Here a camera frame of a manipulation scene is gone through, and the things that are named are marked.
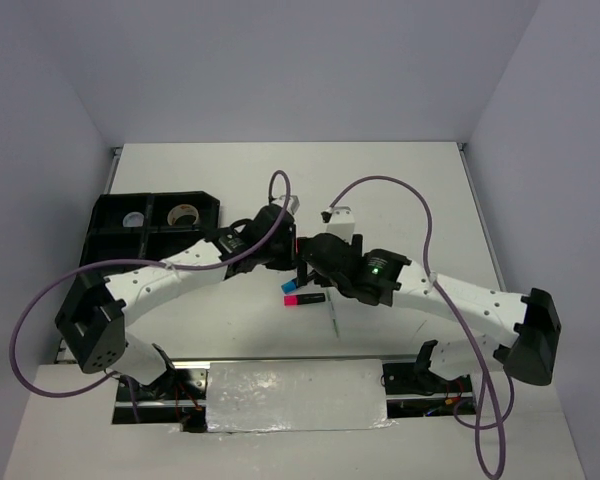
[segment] white table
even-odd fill
[[[296,220],[308,235],[322,231],[319,212],[351,181],[384,174],[411,183],[433,212],[433,268],[498,287],[454,143],[126,145],[111,193],[202,189],[222,201],[228,224],[257,212],[278,168],[300,196]],[[365,250],[382,247],[421,260],[425,219],[408,192],[370,183],[343,204],[354,210]],[[290,276],[262,271],[192,292],[141,319],[133,332],[189,359],[408,354],[422,341],[462,335],[457,325],[421,313],[336,298],[338,339],[324,305],[282,307],[279,286]],[[53,365],[40,367],[36,382],[67,390],[88,380],[75,366]],[[32,396],[6,478],[481,478],[473,434],[452,418],[401,419],[372,431],[185,434],[168,425],[111,425],[114,390],[109,382],[73,399]],[[584,478],[553,387],[519,386],[514,412],[503,478]],[[487,434],[489,459],[494,439]]]

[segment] red wire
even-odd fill
[[[200,405],[198,405],[198,402],[196,401],[195,398],[193,398],[191,395],[189,395],[189,392],[187,392],[185,390],[185,388],[182,386],[182,384],[180,383],[180,388],[182,388],[182,391],[184,392],[184,394],[189,397],[189,400],[191,400],[193,402],[193,404],[196,406],[196,410],[198,410],[199,412],[202,411],[202,407],[200,407]]]
[[[457,378],[456,378],[456,383],[460,387],[460,395],[458,395],[457,398],[461,398],[462,394],[464,393],[464,386],[462,385],[462,382],[460,380],[458,380]]]

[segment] gray wall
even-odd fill
[[[556,383],[600,479],[600,0],[543,0],[469,142],[508,286],[564,322]]]
[[[107,141],[467,140],[538,0],[26,0]]]
[[[0,0],[0,478],[28,397],[8,366],[11,328],[37,289],[77,264],[109,165],[98,131],[42,44],[24,7]],[[30,378],[57,338],[60,296],[23,331],[20,359]]]

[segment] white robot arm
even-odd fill
[[[280,212],[280,201],[264,207],[244,228],[218,229],[162,262],[167,265],[203,266],[244,251],[260,239]],[[56,325],[84,373],[112,369],[137,380],[146,389],[172,388],[176,371],[157,346],[143,342],[126,327],[145,313],[191,290],[220,283],[257,265],[276,270],[297,269],[299,285],[311,278],[334,286],[350,298],[369,305],[410,308],[456,321],[449,306],[433,288],[425,269],[404,256],[386,250],[362,254],[362,237],[354,235],[353,214],[339,207],[326,216],[326,233],[295,238],[293,213],[297,199],[279,231],[262,249],[245,261],[203,271],[145,267],[104,279],[82,275],[65,301]],[[533,290],[529,296],[489,290],[437,275],[469,326],[482,336],[479,345],[494,368],[504,366],[521,381],[550,383],[560,333],[560,322],[551,297]],[[423,377],[453,380],[472,373],[477,364],[468,341],[426,342],[416,367]]]

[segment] purple wire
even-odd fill
[[[420,192],[418,192],[418,190],[416,190],[414,187],[412,187],[408,183],[403,182],[402,180],[398,180],[397,178],[388,177],[385,175],[371,175],[368,177],[360,178],[359,180],[356,180],[355,182],[353,182],[349,186],[347,186],[342,192],[340,192],[340,194],[335,198],[335,200],[333,202],[331,202],[331,205],[329,205],[329,207],[330,208],[335,207],[338,204],[338,202],[347,193],[349,193],[349,191],[352,188],[354,188],[355,186],[360,185],[361,183],[364,183],[364,182],[371,181],[371,180],[385,180],[387,182],[392,182],[392,183],[401,185],[404,188],[406,188],[407,190],[409,190],[411,193],[413,193],[418,198],[418,200],[420,200],[420,203],[424,207],[424,211],[427,215],[427,234],[425,236],[424,247],[423,247],[423,251],[422,251],[422,263],[424,266],[424,270],[427,273],[427,276],[430,277],[431,276],[431,268],[429,267],[429,245],[431,243],[431,235],[433,234],[433,216],[431,215],[431,209],[429,208],[429,204],[427,203],[425,198],[422,196],[422,194]],[[482,404],[484,401],[484,394],[485,394],[484,388],[480,392],[480,398],[478,400],[478,405],[476,406],[476,424],[475,424],[475,426],[471,426],[471,428],[473,428],[474,432],[475,432],[476,456],[478,457],[478,463],[480,463],[480,468],[482,468],[482,471],[484,472],[484,474],[486,475],[487,478],[489,478],[491,480],[497,480],[502,476],[502,472],[504,472],[504,466],[505,466],[506,457],[507,457],[507,445],[506,445],[505,434],[504,434],[504,420],[502,417],[502,412],[500,410],[500,403],[498,402],[498,397],[496,395],[496,389],[495,389],[495,386],[493,385],[493,379],[491,378],[491,374],[489,373],[489,368],[487,366],[487,362],[484,359],[482,352],[480,351],[478,342],[476,341],[473,334],[471,333],[471,329],[470,329],[469,325],[467,324],[466,320],[463,318],[462,313],[460,312],[460,310],[458,309],[456,304],[453,303],[453,300],[451,299],[451,297],[449,297],[447,292],[444,290],[444,288],[442,288],[442,286],[438,283],[437,280],[433,281],[433,286],[440,293],[440,296],[442,296],[444,301],[447,303],[447,305],[453,312],[453,315],[456,317],[456,319],[458,320],[458,323],[462,327],[462,330],[464,331],[465,335],[467,336],[467,339],[469,340],[469,343],[471,344],[471,347],[473,348],[473,351],[476,354],[476,359],[478,360],[478,363],[480,364],[480,369],[482,370],[482,379],[483,379],[484,384],[487,387],[486,390],[489,391],[489,397],[491,398],[491,402],[493,403],[493,411],[494,411],[494,414],[496,417],[496,421],[495,421],[494,425],[498,430],[498,451],[499,451],[498,466],[496,468],[495,473],[491,473],[489,471],[489,469],[487,468],[487,465],[484,461],[484,456],[482,454],[482,444],[480,442],[480,432],[482,431],[482,427],[480,425],[480,418],[482,416]]]
[[[138,413],[138,401],[136,399],[136,381],[129,375],[124,375],[121,378],[127,382],[129,386],[129,397],[131,398],[131,409],[133,410],[133,418],[136,419],[136,423],[140,423],[140,414]]]
[[[258,242],[255,245],[253,245],[251,248],[248,248],[247,250],[242,252],[240,255],[236,255],[235,257],[233,257],[229,260],[225,260],[224,262],[219,262],[219,263],[215,263],[212,265],[195,265],[195,266],[194,265],[173,265],[173,267],[176,270],[185,270],[185,271],[194,271],[194,272],[196,272],[196,271],[199,272],[199,271],[204,271],[204,270],[213,270],[215,268],[222,268],[222,267],[231,265],[233,263],[239,262],[243,258],[248,257],[253,252],[260,249],[260,247],[262,247],[267,241],[269,241],[269,239],[273,236],[273,234],[275,233],[277,228],[280,226],[280,223],[282,223],[282,219],[284,218],[284,216],[286,214],[287,207],[289,206],[289,200],[291,197],[291,181],[289,180],[289,176],[282,170],[276,170],[273,173],[273,175],[271,176],[271,181],[270,181],[269,185],[271,187],[273,185],[274,180],[279,176],[282,177],[282,179],[284,180],[285,188],[286,188],[286,195],[285,195],[284,203],[282,205],[282,209],[280,210],[278,217],[276,218],[275,222],[273,222],[273,225],[271,226],[269,231],[260,240],[258,240]],[[94,388],[102,385],[105,381],[107,381],[109,378],[111,378],[112,374],[107,374],[104,377],[102,377],[101,379],[99,379],[97,382],[92,383],[91,385],[88,385],[86,387],[80,388],[78,390],[73,390],[70,392],[48,392],[46,390],[42,390],[42,389],[36,387],[35,385],[33,385],[31,382],[29,382],[22,374],[22,370],[20,370],[20,365],[18,365],[18,359],[16,357],[16,344],[18,341],[18,334],[20,333],[20,330],[22,329],[22,325],[24,324],[25,320],[31,313],[31,310],[33,310],[33,308],[37,305],[37,303],[47,293],[49,293],[51,290],[56,288],[58,285],[60,285],[65,280],[73,278],[81,273],[90,272],[92,270],[96,270],[99,268],[115,267],[115,266],[121,266],[121,265],[124,265],[124,266],[137,265],[140,267],[156,267],[156,268],[167,268],[167,267],[170,268],[171,267],[165,263],[156,262],[154,260],[139,260],[139,259],[104,260],[102,262],[95,262],[95,263],[91,263],[89,265],[83,265],[82,267],[78,267],[74,270],[71,270],[70,272],[65,273],[60,278],[51,282],[49,285],[47,285],[42,290],[40,290],[31,299],[31,301],[27,304],[27,306],[24,308],[24,310],[20,314],[20,318],[18,318],[18,321],[16,322],[15,326],[13,327],[13,331],[11,332],[11,339],[9,341],[9,364],[11,365],[11,371],[13,372],[16,379],[20,382],[20,384],[23,387],[25,387],[31,393],[35,393],[36,395],[40,395],[41,397],[69,398],[69,397],[75,397],[76,395],[81,395],[90,390],[93,390]]]
[[[507,377],[507,381],[509,382],[509,404],[507,405],[507,409],[504,411],[504,413],[502,414],[502,421],[505,422],[507,420],[507,418],[509,418],[509,415],[511,415],[511,412],[513,411],[513,404],[515,402],[515,397],[516,397],[516,390],[515,387],[513,385],[513,378],[511,378],[511,376],[509,374],[505,374]],[[483,392],[485,390],[485,382],[484,382],[484,377],[482,377],[482,384],[480,385],[480,392]],[[471,399],[466,398],[464,400],[460,400],[459,402],[457,402],[455,404],[455,406],[453,407],[453,417],[458,421],[458,423],[460,425],[463,425],[467,428],[476,428],[475,424],[471,424],[469,422],[465,422],[464,420],[462,420],[460,418],[460,414],[458,413],[458,410],[460,409],[460,407],[468,402],[470,402]],[[492,428],[496,428],[497,425],[495,423],[490,423],[489,425],[480,425],[480,430],[491,430]]]

